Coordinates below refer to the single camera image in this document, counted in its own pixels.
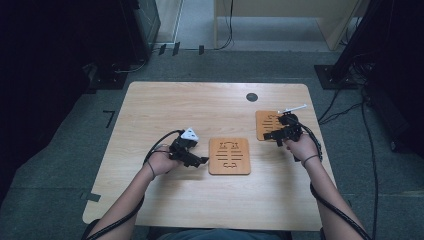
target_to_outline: cable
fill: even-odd
[[[140,70],[142,67],[144,67],[144,65],[146,64],[146,62],[147,61],[143,61],[143,64],[141,66],[135,68],[135,69],[122,70],[122,71],[121,70],[118,70],[118,71],[115,71],[115,73],[132,73],[132,72],[136,72],[136,71]]]
[[[103,229],[99,230],[98,232],[94,233],[93,235],[91,235],[90,237],[86,238],[86,240],[93,240],[93,239],[97,239],[103,235],[105,235],[106,233],[112,231],[113,229],[119,227],[120,225],[122,225],[123,223],[125,223],[126,221],[130,220],[132,217],[134,217],[135,214],[137,214],[137,212],[140,210],[141,206],[143,205],[144,202],[144,196],[143,198],[140,200],[140,202],[137,204],[137,206],[125,217],[119,219],[118,221],[110,224],[107,227],[104,227]]]
[[[337,89],[336,91],[334,91],[334,95],[333,95],[333,99],[331,99],[330,105],[328,106],[328,108],[325,110],[325,112],[321,115],[320,118],[318,118],[318,122],[321,122],[321,120],[325,117],[325,115],[327,115],[327,113],[330,111],[330,109],[333,107],[334,101],[336,101],[337,95],[339,95],[340,92],[340,88]]]
[[[375,159],[375,149],[374,149],[374,142],[372,140],[371,131],[368,127],[368,122],[365,117],[365,110],[364,105],[366,101],[364,98],[364,101],[362,102],[362,119],[364,120],[365,129],[368,134],[368,139],[370,141],[371,146],[371,161],[373,165],[373,175],[374,175],[374,221],[373,221],[373,230],[372,230],[372,239],[376,239],[376,232],[377,232],[377,217],[378,217],[378,175],[377,175],[377,162]]]
[[[229,29],[229,31],[230,31],[230,34],[229,34],[229,36],[228,36],[228,38],[227,38],[227,41],[225,42],[225,44],[222,46],[222,47],[220,47],[220,48],[216,48],[216,49],[214,49],[214,50],[222,50],[222,49],[224,49],[224,48],[226,48],[226,47],[228,47],[229,45],[230,45],[230,43],[231,42],[233,42],[234,43],[234,41],[233,41],[233,26],[232,26],[232,19],[233,19],[233,7],[234,7],[234,0],[231,0],[231,7],[230,7],[230,23],[228,24],[228,21],[227,21],[227,17],[225,17],[225,22],[227,23],[227,26],[228,26],[228,29]]]
[[[322,198],[317,191],[315,190],[314,186],[312,185],[312,183],[310,184],[310,188],[311,188],[311,193],[312,195],[320,202],[322,203],[325,207],[327,207],[328,209],[330,209],[332,212],[334,212],[337,216],[339,216],[340,218],[342,218],[347,224],[349,224],[353,230],[355,230],[361,237],[362,239],[366,239],[366,240],[371,240],[371,238],[368,236],[368,234],[365,232],[364,229],[362,229],[361,226],[359,226],[353,219],[351,219],[348,215],[346,215],[344,212],[342,212],[340,209],[338,209],[337,207],[335,207],[334,205],[332,205],[331,203],[327,202],[324,198]]]
[[[154,152],[167,152],[167,151],[161,151],[161,150],[155,150],[155,148],[159,145],[159,143],[161,143],[165,138],[169,137],[170,135],[174,134],[174,133],[179,133],[180,135],[182,133],[184,133],[184,131],[182,130],[174,130],[172,132],[169,132],[168,134],[166,134],[165,136],[163,136],[161,139],[159,139],[159,141],[157,141],[153,147],[149,150],[149,152],[147,153],[145,159],[144,159],[144,163],[146,163],[147,160],[149,160],[150,156],[154,153]],[[86,240],[93,240],[93,239],[97,239],[103,235],[105,235],[106,233],[112,231],[113,229],[119,227],[120,225],[122,225],[123,223],[125,223],[126,221],[128,221],[129,219],[131,219],[135,214],[137,214],[137,212],[140,210],[141,206],[143,205],[144,202],[144,196],[143,198],[140,200],[140,202],[137,204],[137,206],[130,212],[128,213],[126,216],[124,216],[123,218],[119,219],[118,221],[110,224],[107,227],[104,227],[103,229],[99,230],[98,232],[94,233],[93,235],[91,235],[90,237],[86,238]]]
[[[346,110],[344,110],[344,111],[342,111],[342,112],[334,113],[334,114],[332,114],[332,115],[328,116],[326,119],[324,119],[324,120],[322,120],[322,121],[318,122],[318,124],[319,124],[319,125],[324,125],[324,124],[326,124],[326,123],[328,123],[328,122],[331,122],[331,121],[333,121],[333,120],[336,120],[339,116],[344,115],[344,114],[347,114],[350,110],[355,109],[355,108],[357,108],[357,107],[360,107],[361,105],[362,105],[362,103],[354,104],[354,105],[352,105],[350,108],[348,108],[348,109],[346,109]]]

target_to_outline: wooden block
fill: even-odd
[[[256,111],[256,138],[259,141],[264,141],[264,133],[283,128],[283,125],[278,121],[278,118],[282,115],[278,114],[277,111]]]
[[[245,138],[211,138],[209,173],[212,175],[250,174],[249,142]]]

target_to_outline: hand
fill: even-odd
[[[181,164],[181,161],[179,160],[169,159],[168,146],[162,146],[156,149],[156,151],[157,152],[153,153],[148,159],[156,176],[167,173]]]
[[[291,151],[302,162],[302,165],[304,165],[305,159],[318,154],[317,147],[308,134],[302,134],[297,142],[288,139],[284,143],[287,145],[287,150]]]

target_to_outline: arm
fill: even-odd
[[[168,148],[161,147],[159,150],[168,151]],[[156,152],[150,157],[149,163],[156,176],[169,172],[179,165],[179,161],[170,160],[168,157],[168,154],[165,152]],[[88,236],[93,235],[104,227],[109,226],[130,213],[143,198],[144,193],[153,178],[154,175],[149,164],[144,164],[141,170],[131,181],[130,185],[100,219],[96,226],[94,226]],[[130,239],[136,218],[137,214],[127,222],[102,236],[100,239]]]
[[[304,162],[305,159],[318,153],[312,139],[307,134],[303,134],[298,142],[287,140],[285,143],[287,145],[287,149],[302,161],[302,165],[304,165],[308,172],[308,175],[311,178],[311,183],[317,193],[363,228],[355,213],[346,204],[334,183],[331,181],[322,166],[319,157],[312,157],[307,162]],[[319,201],[317,203],[322,226],[327,239],[362,239],[361,236],[343,219],[322,205]]]

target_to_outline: dark wall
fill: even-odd
[[[398,138],[424,158],[424,2],[395,1],[389,23],[389,38],[369,82],[387,94],[409,124]]]
[[[72,29],[35,1],[0,3],[0,200],[89,84]]]

